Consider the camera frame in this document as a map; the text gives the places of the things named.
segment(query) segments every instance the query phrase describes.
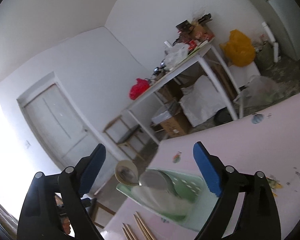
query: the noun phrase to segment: green plastic basket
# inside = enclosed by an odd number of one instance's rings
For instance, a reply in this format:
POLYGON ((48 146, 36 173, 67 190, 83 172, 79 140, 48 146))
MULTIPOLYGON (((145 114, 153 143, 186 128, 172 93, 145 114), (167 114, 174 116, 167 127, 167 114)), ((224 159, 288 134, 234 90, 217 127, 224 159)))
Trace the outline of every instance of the green plastic basket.
POLYGON ((140 203, 131 193, 132 187, 119 183, 117 190, 125 194, 127 197, 150 210, 151 212, 167 219, 178 225, 199 232, 208 220, 214 206, 218 201, 218 197, 211 193, 204 179, 192 174, 186 174, 179 171, 151 169, 162 171, 167 174, 173 184, 178 195, 193 203, 191 209, 185 216, 173 215, 163 212, 157 212, 149 208, 145 203, 140 203))

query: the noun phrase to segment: wooden chopstick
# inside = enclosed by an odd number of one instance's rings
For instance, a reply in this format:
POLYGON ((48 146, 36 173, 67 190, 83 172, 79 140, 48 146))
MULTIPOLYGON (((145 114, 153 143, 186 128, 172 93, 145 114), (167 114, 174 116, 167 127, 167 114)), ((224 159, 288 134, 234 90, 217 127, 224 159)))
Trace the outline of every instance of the wooden chopstick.
POLYGON ((130 225, 124 224, 124 223, 122 223, 122 224, 123 224, 123 226, 124 226, 124 229, 127 231, 128 235, 130 236, 130 238, 131 238, 132 240, 139 240, 139 239, 137 238, 137 236, 135 235, 135 233, 132 231, 132 228, 131 228, 130 225))
POLYGON ((138 217, 136 215, 133 215, 134 216, 134 219, 136 220, 137 222, 137 225, 143 235, 143 237, 145 238, 145 240, 151 240, 150 238, 148 238, 148 236, 146 235, 146 233, 143 231, 143 227, 141 226, 141 222, 140 220, 138 219, 138 217))
POLYGON ((142 219, 142 217, 140 216, 140 214, 138 212, 136 212, 138 219, 141 222, 141 225, 143 225, 143 227, 145 228, 146 232, 149 234, 150 236, 150 240, 157 240, 154 235, 152 234, 151 230, 148 228, 147 224, 144 222, 144 220, 142 219))
POLYGON ((130 237, 128 236, 127 231, 125 230, 125 228, 122 228, 124 236, 126 237, 127 240, 131 240, 130 237))

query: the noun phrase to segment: bright window light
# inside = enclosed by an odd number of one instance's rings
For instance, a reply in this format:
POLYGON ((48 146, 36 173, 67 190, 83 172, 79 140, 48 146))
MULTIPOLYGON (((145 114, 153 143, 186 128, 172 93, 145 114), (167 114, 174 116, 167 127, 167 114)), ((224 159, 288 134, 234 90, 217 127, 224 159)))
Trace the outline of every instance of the bright window light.
POLYGON ((35 173, 0 105, 0 204, 17 219, 35 173))

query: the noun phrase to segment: pink tablecloth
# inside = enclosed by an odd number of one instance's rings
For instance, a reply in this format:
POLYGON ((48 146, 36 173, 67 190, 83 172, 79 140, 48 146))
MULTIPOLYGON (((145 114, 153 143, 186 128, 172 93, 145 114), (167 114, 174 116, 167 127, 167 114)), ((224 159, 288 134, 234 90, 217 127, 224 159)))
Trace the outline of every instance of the pink tablecloth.
MULTIPOLYGON (((263 171, 283 186, 274 191, 284 239, 300 219, 300 94, 259 114, 262 116, 247 116, 226 125, 162 141, 149 167, 200 175, 192 148, 194 143, 201 141, 224 165, 232 165, 239 172, 248 174, 263 171), (174 163, 176 155, 180 155, 180 161, 174 163)), ((124 202, 105 230, 122 234, 124 222, 143 239, 133 220, 135 211, 140 211, 158 240, 194 239, 197 234, 171 222, 163 223, 160 217, 130 199, 124 202)))

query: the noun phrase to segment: yellow plastic bag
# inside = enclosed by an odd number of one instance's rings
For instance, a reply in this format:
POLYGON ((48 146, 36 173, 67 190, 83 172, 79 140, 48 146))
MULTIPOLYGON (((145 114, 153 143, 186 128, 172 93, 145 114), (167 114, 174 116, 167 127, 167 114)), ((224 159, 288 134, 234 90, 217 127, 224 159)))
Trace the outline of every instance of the yellow plastic bag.
POLYGON ((223 47, 225 54, 238 67, 249 65, 256 57, 256 52, 251 40, 242 32, 233 30, 230 32, 229 41, 223 47))

